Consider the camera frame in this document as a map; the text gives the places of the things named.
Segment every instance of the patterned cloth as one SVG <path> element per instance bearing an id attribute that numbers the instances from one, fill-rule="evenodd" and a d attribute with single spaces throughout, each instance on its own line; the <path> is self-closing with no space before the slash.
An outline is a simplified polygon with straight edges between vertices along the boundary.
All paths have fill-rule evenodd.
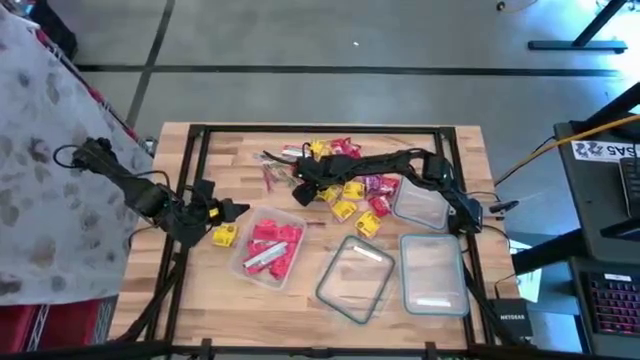
<path id="1" fill-rule="evenodd" d="M 51 157 L 87 136 L 110 139 L 131 172 L 151 169 L 117 120 L 0 6 L 0 305 L 118 293 L 138 217 L 107 178 Z"/>

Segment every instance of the gray floor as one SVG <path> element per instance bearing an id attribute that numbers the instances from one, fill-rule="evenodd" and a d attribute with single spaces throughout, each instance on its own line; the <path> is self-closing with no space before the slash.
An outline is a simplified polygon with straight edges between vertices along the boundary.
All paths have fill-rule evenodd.
<path id="1" fill-rule="evenodd" d="M 164 0 L 49 2 L 78 34 L 76 63 L 103 65 L 144 65 L 165 6 Z M 512 8 L 526 3 L 509 2 Z M 531 52 L 528 40 L 574 38 L 594 17 L 595 0 L 540 0 L 515 14 L 497 13 L 494 4 L 176 0 L 156 63 L 610 69 L 620 76 L 156 73 L 132 119 L 135 129 L 157 136 L 165 121 L 481 125 L 498 176 L 552 135 L 554 123 L 584 119 L 638 80 L 640 13 L 621 12 L 598 35 L 626 40 L 625 54 Z M 126 118 L 140 74 L 85 75 Z M 553 181 L 549 172 L 557 174 Z M 576 226 L 556 153 L 498 191 L 522 203 L 509 213 L 510 233 L 544 239 Z M 549 304 L 563 303 L 554 299 Z M 567 335 L 575 334 L 572 317 L 552 314 L 572 313 L 564 309 L 541 306 L 532 313 L 537 343 L 579 351 Z"/>

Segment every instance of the clear plastic container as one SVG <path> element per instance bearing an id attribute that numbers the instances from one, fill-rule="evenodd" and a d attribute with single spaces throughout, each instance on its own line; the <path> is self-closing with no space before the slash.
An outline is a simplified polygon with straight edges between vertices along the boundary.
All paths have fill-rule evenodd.
<path id="1" fill-rule="evenodd" d="M 436 231 L 447 229 L 449 203 L 437 191 L 421 189 L 403 177 L 396 191 L 393 215 Z"/>
<path id="2" fill-rule="evenodd" d="M 469 312 L 460 243 L 455 236 L 403 235 L 400 254 L 402 295 L 409 313 L 465 316 Z"/>
<path id="3" fill-rule="evenodd" d="M 316 288 L 316 297 L 358 324 L 380 301 L 395 260 L 355 236 L 347 236 Z"/>
<path id="4" fill-rule="evenodd" d="M 273 220 L 276 222 L 276 225 L 281 227 L 285 225 L 293 225 L 296 227 L 300 227 L 302 229 L 302 233 L 300 235 L 300 241 L 296 246 L 293 257 L 291 259 L 291 263 L 289 265 L 288 271 L 286 275 L 281 279 L 276 279 L 273 275 L 271 275 L 269 269 L 264 269 L 257 274 L 249 274 L 245 268 L 245 262 L 251 258 L 249 254 L 249 249 L 247 248 L 247 244 L 253 238 L 253 229 L 259 224 L 262 220 Z M 235 250 L 233 255 L 231 256 L 230 267 L 231 271 L 236 275 L 251 280 L 259 285 L 264 285 L 272 289 L 281 290 L 284 288 L 293 267 L 295 266 L 296 258 L 298 256 L 298 252 L 300 251 L 300 247 L 302 246 L 302 242 L 304 241 L 304 236 L 307 230 L 307 223 L 304 219 L 299 218 L 297 216 L 291 215 L 284 211 L 270 208 L 270 207 L 257 207 L 254 208 L 253 215 L 249 222 L 243 226 L 240 237 L 236 240 Z"/>

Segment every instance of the wooden table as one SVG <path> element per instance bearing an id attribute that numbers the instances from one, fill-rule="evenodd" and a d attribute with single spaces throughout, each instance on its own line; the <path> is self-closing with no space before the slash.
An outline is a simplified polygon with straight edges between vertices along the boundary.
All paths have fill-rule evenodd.
<path id="1" fill-rule="evenodd" d="M 166 123 L 159 139 L 154 168 L 165 170 L 172 186 L 177 182 L 188 128 L 188 123 Z M 493 191 L 480 127 L 460 126 L 456 127 L 456 133 L 467 190 Z M 362 145 L 364 155 L 412 147 L 435 151 L 429 135 L 350 135 L 354 143 Z M 351 322 L 315 298 L 314 289 L 332 254 L 345 235 L 355 234 L 353 223 L 357 216 L 337 224 L 326 204 L 301 207 L 284 184 L 276 184 L 274 191 L 268 193 L 261 166 L 253 154 L 262 150 L 278 154 L 282 144 L 344 136 L 250 132 L 212 135 L 203 177 L 216 182 L 215 197 L 230 197 L 254 207 L 276 207 L 315 225 L 309 226 L 289 282 L 281 292 L 234 276 L 228 265 L 233 249 L 213 246 L 211 235 L 207 235 L 190 252 L 174 344 L 199 345 L 202 338 L 208 337 L 218 346 L 413 349 L 424 348 L 424 342 L 432 341 L 440 349 L 466 348 L 461 318 L 416 316 L 405 311 L 397 268 L 387 287 L 382 310 L 367 325 Z M 198 146 L 191 169 L 195 168 L 197 149 Z M 480 198 L 489 200 L 491 196 Z M 239 219 L 241 229 L 250 215 L 249 212 Z M 502 228 L 497 221 L 486 223 Z M 398 236 L 417 231 L 424 229 L 388 216 L 373 243 L 398 261 Z M 466 248 L 465 240 L 461 242 L 462 248 Z M 489 297 L 493 297 L 494 283 L 513 274 L 507 241 L 495 230 L 485 229 L 477 235 L 477 242 L 485 288 Z M 122 334 L 151 299 L 163 245 L 164 233 L 160 230 L 142 232 L 133 240 L 110 337 Z M 517 297 L 512 280 L 501 282 L 499 288 L 502 297 Z M 470 300 L 476 341 L 481 342 L 479 312 L 471 296 Z M 159 336 L 164 330 L 166 310 L 167 306 L 160 316 Z"/>

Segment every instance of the container lid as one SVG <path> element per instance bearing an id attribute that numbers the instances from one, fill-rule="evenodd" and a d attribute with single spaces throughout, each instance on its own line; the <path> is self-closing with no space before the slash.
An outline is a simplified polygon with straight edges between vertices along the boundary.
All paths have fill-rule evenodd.
<path id="1" fill-rule="evenodd" d="M 403 177 L 393 203 L 393 215 L 433 230 L 444 230 L 449 203 L 439 192 L 419 188 Z"/>
<path id="2" fill-rule="evenodd" d="M 316 296 L 358 324 L 366 324 L 395 267 L 395 260 L 355 236 L 347 236 L 327 271 Z"/>
<path id="3" fill-rule="evenodd" d="M 404 306 L 416 315 L 465 316 L 469 298 L 460 243 L 452 235 L 400 237 Z"/>

